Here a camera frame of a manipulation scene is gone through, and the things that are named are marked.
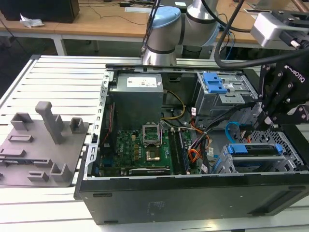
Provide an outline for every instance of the cable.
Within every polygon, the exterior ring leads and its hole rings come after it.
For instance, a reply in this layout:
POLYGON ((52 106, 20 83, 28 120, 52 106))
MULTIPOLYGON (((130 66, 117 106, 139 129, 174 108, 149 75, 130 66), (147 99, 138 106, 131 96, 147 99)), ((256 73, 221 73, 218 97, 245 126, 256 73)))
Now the cable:
POLYGON ((220 47, 222 46, 222 43, 224 41, 224 38, 228 32, 228 30, 230 29, 237 13, 239 12, 241 6, 243 5, 244 0, 240 0, 240 2, 238 3, 235 11, 233 12, 230 20, 227 23, 227 26, 225 27, 214 52, 214 60, 216 61, 217 65, 221 68, 224 69, 242 69, 242 68, 248 68, 248 67, 252 67, 252 66, 259 66, 259 65, 263 65, 263 64, 271 64, 271 63, 276 63, 279 61, 283 61, 283 60, 287 60, 287 59, 291 59, 291 58, 296 58, 299 56, 303 56, 303 55, 307 55, 309 53, 309 48, 305 48, 305 49, 300 49, 291 53, 286 53, 286 54, 282 54, 282 55, 277 55, 277 56, 272 56, 272 57, 267 57, 267 58, 261 58, 261 59, 255 59, 255 60, 249 60, 249 61, 243 61, 243 62, 231 62, 231 63, 225 63, 222 62, 220 59, 220 47))
POLYGON ((234 8, 236 8, 236 6, 233 4, 233 3, 230 3, 229 4, 229 7, 233 6, 234 8))
POLYGON ((173 124, 167 122, 167 121, 164 120, 164 119, 162 119, 162 121, 163 121, 166 125, 168 125, 169 127, 180 128, 180 129, 186 129, 186 130, 194 130, 194 131, 196 130, 196 129, 191 128, 191 127, 178 127, 178 126, 176 126, 176 125, 173 125, 173 124))
POLYGON ((126 18, 123 18, 122 16, 119 16, 119 15, 106 15, 106 16, 101 16, 101 15, 93 8, 93 6, 90 6, 90 5, 89 5, 89 7, 90 7, 97 15, 100 16, 100 19, 102 19, 102 18, 107 18, 107 17, 119 17, 119 18, 122 18, 122 19, 124 19, 124 20, 130 22, 130 23, 134 23, 134 24, 137 24, 137 25, 146 25, 146 23, 135 23, 135 22, 132 22, 132 21, 130 21, 130 20, 126 19, 126 18))
POLYGON ((17 39, 17 37, 15 37, 11 31, 6 27, 6 25, 4 24, 4 22, 2 21, 2 19, 0 18, 0 22, 4 25, 5 29, 8 31, 8 33, 10 33, 12 35, 13 38, 15 38, 16 42, 19 44, 19 46, 24 50, 25 54, 28 56, 28 52, 26 51, 26 49, 21 45, 21 43, 19 42, 19 40, 17 39))
POLYGON ((173 119, 179 119, 179 118, 181 118, 181 117, 184 115, 184 113, 185 113, 185 105, 184 105, 183 101, 180 99, 180 97, 178 97, 178 96, 176 95, 176 93, 174 93, 174 92, 172 92, 172 91, 170 91, 170 90, 167 90, 167 93, 171 93, 175 98, 177 98, 177 99, 180 101, 180 103, 183 105, 183 110, 182 110, 181 114, 178 115, 178 116, 174 116, 174 117, 162 117, 161 119, 173 120, 173 119))
POLYGON ((105 138, 103 139, 101 145, 104 144, 105 140, 107 139, 107 137, 109 136, 110 132, 111 132, 111 128, 112 128, 112 105, 111 105, 111 108, 110 108, 110 125, 109 125, 109 128, 108 128, 108 132, 105 136, 105 138))
POLYGON ((151 11, 150 11, 150 14, 149 14, 149 17, 148 17, 148 21, 147 21, 146 33, 145 33, 143 41, 142 41, 142 48, 141 48, 141 51, 140 51, 140 56, 142 56, 142 53, 144 52, 143 48, 146 46, 146 44, 148 42, 148 38, 150 36, 150 32, 152 30, 153 22, 154 22, 154 19, 155 19, 155 14, 158 10, 158 7, 160 6, 160 2, 161 2, 161 0, 155 0, 153 6, 151 8, 151 11))
POLYGON ((231 54, 231 51, 232 51, 232 48, 233 48, 233 47, 234 47, 234 45, 235 45, 235 40, 236 40, 236 38, 235 38, 235 34, 234 34, 234 33, 232 33, 232 32, 230 32, 230 33, 234 35, 234 39, 232 38, 233 43, 232 43, 232 46, 231 46, 231 48, 230 48, 230 51, 228 52, 228 54, 227 54, 227 56, 226 56, 226 58, 225 58, 225 59, 228 59, 228 58, 229 58, 229 56, 230 56, 230 54, 231 54))
MULTIPOLYGON (((223 22, 221 19, 219 19, 213 12, 212 10, 208 7, 207 3, 205 2, 205 0, 201 0, 204 7, 206 8, 206 10, 208 11, 208 13, 218 22, 220 23, 222 26, 226 27, 226 23, 223 22)), ((235 27, 229 27, 229 29, 234 30, 234 31, 238 31, 238 32, 244 32, 244 33, 250 33, 251 29, 239 29, 239 28, 235 28, 235 27)))
POLYGON ((203 138, 207 135, 207 133, 215 126, 219 125, 224 120, 229 119, 236 111, 244 109, 244 108, 253 108, 257 102, 249 102, 242 105, 236 105, 233 108, 229 109, 228 111, 224 112, 223 114, 217 116, 213 119, 210 124, 204 129, 204 133, 199 136, 191 145, 192 148, 197 148, 199 144, 202 142, 203 138))
MULTIPOLYGON (((220 15, 224 15, 224 16, 225 16, 225 18, 226 18, 226 23, 227 23, 227 22, 228 22, 228 19, 227 19, 226 14, 222 13, 222 14, 219 14, 218 16, 220 16, 220 15)), ((223 52, 224 49, 226 49, 226 47, 227 47, 227 45, 228 45, 229 42, 230 42, 230 31, 229 31, 229 33, 227 34, 227 42, 225 43, 225 45, 224 45, 223 48, 221 49, 220 53, 223 52)))
POLYGON ((231 122, 228 122, 225 126, 225 135, 227 137, 227 139, 231 142, 231 143, 235 143, 234 139, 232 139, 232 137, 230 136, 230 134, 228 133, 228 126, 231 125, 231 124, 235 124, 237 126, 239 126, 239 123, 238 122, 234 122, 234 121, 231 121, 231 122))

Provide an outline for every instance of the blue latch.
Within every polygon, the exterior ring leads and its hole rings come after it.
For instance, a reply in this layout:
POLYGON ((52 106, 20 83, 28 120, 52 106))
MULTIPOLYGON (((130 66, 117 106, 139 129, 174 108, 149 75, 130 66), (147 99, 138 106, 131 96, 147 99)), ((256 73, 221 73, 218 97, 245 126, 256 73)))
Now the blue latch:
POLYGON ((275 147, 276 147, 277 151, 279 152, 279 154, 283 153, 283 148, 280 144, 276 144, 275 147))
POLYGON ((227 93, 227 89, 224 88, 222 80, 218 77, 217 73, 204 72, 203 79, 209 93, 227 93))

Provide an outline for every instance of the black cable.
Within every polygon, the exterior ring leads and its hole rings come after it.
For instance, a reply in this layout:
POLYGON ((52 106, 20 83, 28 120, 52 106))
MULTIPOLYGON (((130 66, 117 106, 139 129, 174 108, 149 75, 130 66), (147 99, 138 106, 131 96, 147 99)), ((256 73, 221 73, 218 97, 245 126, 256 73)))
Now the black cable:
MULTIPOLYGON (((253 108, 256 104, 257 102, 252 101, 252 102, 249 102, 243 105, 236 105, 232 107, 228 111, 224 112, 221 115, 218 115, 215 119, 213 119, 203 131, 204 132, 210 131, 213 127, 218 126, 224 120, 229 119, 236 111, 244 109, 244 108, 253 108)), ((205 139, 205 137, 206 137, 206 133, 203 133, 197 139, 197 142, 194 145, 192 145, 192 148, 196 149, 199 146, 199 144, 203 141, 203 139, 205 139)))
POLYGON ((130 23, 134 23, 134 24, 137 24, 137 25, 145 25, 145 23, 135 23, 135 22, 132 22, 130 20, 128 20, 127 18, 123 18, 122 16, 119 16, 119 15, 106 15, 106 16, 101 16, 92 6, 89 5, 89 7, 97 14, 100 16, 100 19, 102 18, 107 18, 107 17, 119 17, 119 18, 122 18, 130 23))
POLYGON ((26 49, 21 45, 21 43, 19 42, 19 40, 11 33, 11 31, 6 27, 6 25, 4 24, 4 22, 2 21, 2 19, 0 18, 0 22, 4 25, 5 29, 8 31, 8 33, 10 33, 12 35, 13 38, 15 38, 16 42, 19 44, 19 46, 24 50, 25 54, 28 56, 28 52, 26 51, 26 49))
MULTIPOLYGON (((171 111, 170 114, 172 115, 172 117, 175 117, 174 111, 171 111)), ((182 124, 182 122, 181 122, 179 119, 175 119, 175 120, 178 122, 178 124, 179 124, 181 127, 184 126, 184 125, 182 124)))
POLYGON ((150 14, 149 14, 149 17, 148 17, 148 21, 147 21, 146 33, 145 33, 143 41, 142 41, 142 44, 143 44, 142 48, 144 46, 146 46, 146 44, 148 42, 148 38, 150 36, 150 32, 151 32, 153 22, 154 22, 154 19, 155 19, 155 14, 156 14, 159 6, 160 6, 160 2, 161 2, 161 0, 155 0, 153 6, 151 8, 151 11, 150 11, 150 14))
MULTIPOLYGON (((218 22, 220 23, 222 26, 226 27, 226 23, 223 22, 221 19, 219 19, 212 11, 211 9, 208 7, 207 3, 205 2, 205 0, 201 0, 204 7, 206 8, 206 10, 209 12, 209 14, 218 22)), ((229 27, 230 30, 234 30, 234 31, 238 31, 238 32, 244 32, 244 33, 250 33, 250 29, 239 29, 239 28, 235 28, 235 27, 229 27)))
MULTIPOLYGON (((228 23, 228 19, 227 19, 226 14, 222 13, 222 14, 219 14, 218 16, 220 16, 220 15, 224 15, 225 18, 226 18, 226 23, 228 23)), ((226 44, 223 46, 223 48, 221 49, 221 52, 224 51, 224 49, 226 49, 226 47, 227 47, 227 45, 228 45, 229 42, 230 42, 230 35, 227 34, 227 42, 226 42, 226 44)))
POLYGON ((225 63, 222 62, 220 59, 220 47, 223 43, 223 40, 228 32, 228 30, 230 29, 237 13, 239 12, 241 6, 243 5, 244 0, 240 0, 240 2, 238 3, 235 11, 233 12, 230 20, 227 23, 227 26, 225 27, 214 52, 214 60, 216 61, 217 65, 221 68, 224 69, 242 69, 242 68, 248 68, 248 67, 253 67, 253 66, 259 66, 259 65, 263 65, 263 64, 271 64, 271 63, 276 63, 279 61, 283 61, 283 60, 287 60, 287 59, 291 59, 291 58, 296 58, 299 56, 303 56, 303 55, 308 55, 309 53, 309 48, 305 48, 305 49, 300 49, 291 53, 286 53, 286 54, 282 54, 282 55, 277 55, 277 56, 272 56, 272 57, 267 57, 267 58, 261 58, 261 59, 255 59, 255 60, 249 60, 249 61, 243 61, 243 62, 235 62, 235 63, 225 63))

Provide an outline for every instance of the wooden desk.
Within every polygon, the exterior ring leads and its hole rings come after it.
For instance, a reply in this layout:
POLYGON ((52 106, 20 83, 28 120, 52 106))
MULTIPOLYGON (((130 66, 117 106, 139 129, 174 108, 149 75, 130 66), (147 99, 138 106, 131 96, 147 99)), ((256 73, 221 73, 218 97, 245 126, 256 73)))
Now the wooden desk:
MULTIPOLYGON (((232 0, 219 0, 217 6, 218 12, 224 13, 228 18, 235 10, 235 3, 232 0)), ((59 34, 78 34, 78 35, 103 35, 103 36, 124 36, 124 37, 143 37, 145 34, 145 25, 136 25, 120 17, 104 17, 117 15, 124 17, 132 22, 146 24, 148 14, 146 13, 129 13, 125 8, 119 6, 106 7, 81 7, 78 17, 73 24, 59 23, 55 32, 59 34)), ((248 13, 240 12, 233 24, 234 27, 250 29, 254 19, 248 13)), ((235 36, 240 43, 256 43, 255 39, 249 33, 236 32, 235 36)))
MULTIPOLYGON (((34 28, 27 28, 22 25, 19 21, 7 21, 3 14, 0 13, 0 18, 4 22, 5 26, 14 32, 38 32, 38 33, 54 33, 56 27, 59 23, 54 22, 44 22, 43 27, 34 27, 34 28)), ((6 31, 4 25, 0 22, 0 31, 6 31)))
MULTIPOLYGON (((0 14, 4 24, 16 37, 50 38, 54 40, 59 55, 66 55, 64 39, 93 40, 93 41, 127 41, 141 42, 146 30, 147 13, 125 12, 124 7, 114 5, 120 0, 115 0, 111 5, 89 7, 88 2, 98 3, 95 0, 79 0, 80 12, 74 23, 44 22, 45 26, 37 28, 26 28, 18 21, 7 21, 0 14)), ((232 0, 219 0, 217 10, 224 13, 228 18, 235 10, 236 3, 232 0)), ((244 3, 242 8, 250 8, 244 3)), ((291 3, 287 10, 295 10, 291 3)), ((241 10, 237 15, 233 26, 241 29, 250 29, 254 24, 254 18, 241 10)), ((234 32, 236 37, 235 47, 261 47, 249 33, 234 32)), ((0 24, 0 36, 11 36, 3 25, 0 24)))

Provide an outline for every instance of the blue cable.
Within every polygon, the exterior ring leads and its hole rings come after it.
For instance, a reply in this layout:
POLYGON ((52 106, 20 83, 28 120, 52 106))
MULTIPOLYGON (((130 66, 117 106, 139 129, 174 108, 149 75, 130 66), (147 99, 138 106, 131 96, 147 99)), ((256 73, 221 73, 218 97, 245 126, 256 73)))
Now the blue cable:
POLYGON ((232 46, 231 46, 231 48, 230 48, 230 51, 229 51, 229 53, 227 54, 227 56, 226 56, 225 59, 228 59, 228 57, 229 57, 230 54, 231 54, 232 48, 233 48, 234 45, 235 45, 235 38, 233 38, 232 34, 233 34, 233 33, 230 33, 230 36, 232 37, 233 44, 232 44, 232 46))
POLYGON ((228 139, 232 144, 234 144, 234 143, 235 143, 234 139, 232 139, 232 137, 231 137, 230 134, 228 133, 228 126, 231 125, 231 124, 235 124, 235 125, 239 126, 239 123, 238 123, 238 122, 231 121, 231 122, 228 122, 228 123, 226 124, 226 126, 225 126, 225 135, 226 135, 227 139, 228 139))

